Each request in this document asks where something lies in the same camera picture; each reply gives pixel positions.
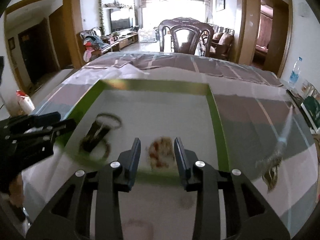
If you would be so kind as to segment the flat screen television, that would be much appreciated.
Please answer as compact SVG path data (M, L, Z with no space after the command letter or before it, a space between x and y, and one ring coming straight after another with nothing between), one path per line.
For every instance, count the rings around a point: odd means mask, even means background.
M111 31L120 31L133 27L132 9L114 8L110 10Z

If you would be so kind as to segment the brown sofa with cushions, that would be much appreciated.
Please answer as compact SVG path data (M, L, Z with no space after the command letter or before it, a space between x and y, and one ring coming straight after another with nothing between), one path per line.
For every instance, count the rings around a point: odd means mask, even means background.
M210 57L228 61L229 52L234 40L234 30L213 25L214 35L210 45Z

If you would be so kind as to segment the green packaged box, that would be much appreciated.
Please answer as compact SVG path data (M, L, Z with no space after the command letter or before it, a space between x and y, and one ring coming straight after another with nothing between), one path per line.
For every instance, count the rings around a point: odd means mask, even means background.
M302 109L311 121L312 129L319 134L319 101L313 96L307 96L302 103Z

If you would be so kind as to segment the dark wooden chair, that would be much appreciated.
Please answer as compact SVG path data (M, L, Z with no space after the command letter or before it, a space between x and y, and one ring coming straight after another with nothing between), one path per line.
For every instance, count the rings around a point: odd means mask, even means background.
M194 55L204 32L208 34L204 49L204 56L209 57L214 29L208 23L200 22L189 17L178 17L163 20L159 26L159 47L164 52L164 31L169 29L175 53Z

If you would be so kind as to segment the hanging green vine garland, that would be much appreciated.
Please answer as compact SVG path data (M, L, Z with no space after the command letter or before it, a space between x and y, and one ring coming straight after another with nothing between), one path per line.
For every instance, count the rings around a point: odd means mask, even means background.
M104 15L103 15L103 3L102 0L98 0L98 11L99 11L99 23L100 23L100 31L101 35L105 35L105 27L104 27Z

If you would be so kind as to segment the wooden tv cabinet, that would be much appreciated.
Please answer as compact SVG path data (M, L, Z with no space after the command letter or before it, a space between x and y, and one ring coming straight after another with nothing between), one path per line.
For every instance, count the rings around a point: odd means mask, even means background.
M126 48L127 46L132 45L138 41L139 41L139 38L138 38L137 32L127 34L125 36L121 36L116 41L109 44L106 51L111 51L111 52L121 51L123 48Z

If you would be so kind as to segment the silver metal bangle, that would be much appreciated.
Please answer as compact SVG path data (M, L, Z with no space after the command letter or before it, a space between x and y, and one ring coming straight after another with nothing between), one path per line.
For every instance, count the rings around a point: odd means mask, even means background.
M95 122L101 127L107 127L109 129L119 129L122 126L121 118L111 113L98 114Z

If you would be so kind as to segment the green cardboard box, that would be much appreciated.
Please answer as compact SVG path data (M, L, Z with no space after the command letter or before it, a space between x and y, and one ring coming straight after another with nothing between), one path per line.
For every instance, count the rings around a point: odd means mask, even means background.
M80 146L96 116L111 113L122 120L119 129L105 137L111 145L105 151L99 142L91 153ZM214 168L229 169L227 147L220 116L210 87L205 83L165 80L100 80L93 85L68 112L77 128L62 138L65 153L79 166L96 170L128 150L134 139L141 141L138 165L139 181L175 183L177 165L170 157L162 157L163 167L150 158L154 142L166 143L159 149L172 146L180 138L184 147Z

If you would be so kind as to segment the red white bag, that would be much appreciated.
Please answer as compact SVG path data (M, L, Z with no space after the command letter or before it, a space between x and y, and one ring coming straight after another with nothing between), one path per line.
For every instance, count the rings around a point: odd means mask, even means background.
M25 94L25 92L22 90L17 90L16 95L17 95L18 104L20 105L22 111L24 111L25 114L31 114L35 109L35 106L30 96Z

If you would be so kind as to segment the pile of clothes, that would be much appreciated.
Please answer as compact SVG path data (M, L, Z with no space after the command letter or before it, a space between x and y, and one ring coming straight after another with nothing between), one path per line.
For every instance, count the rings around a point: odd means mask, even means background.
M85 49L83 60L89 62L93 53L102 54L103 50L109 46L108 43L104 42L101 36L100 28L94 27L89 30L83 30L79 33L80 38Z

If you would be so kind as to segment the clear plastic water bottle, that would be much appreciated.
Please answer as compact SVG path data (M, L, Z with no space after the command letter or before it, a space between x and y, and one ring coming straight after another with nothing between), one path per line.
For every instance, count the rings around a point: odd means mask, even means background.
M297 81L298 81L298 78L300 75L300 66L301 66L302 61L303 61L303 59L301 57L299 57L298 60L294 64L294 67L292 69L292 72L291 72L290 78L289 78L289 86L291 88L294 88Z

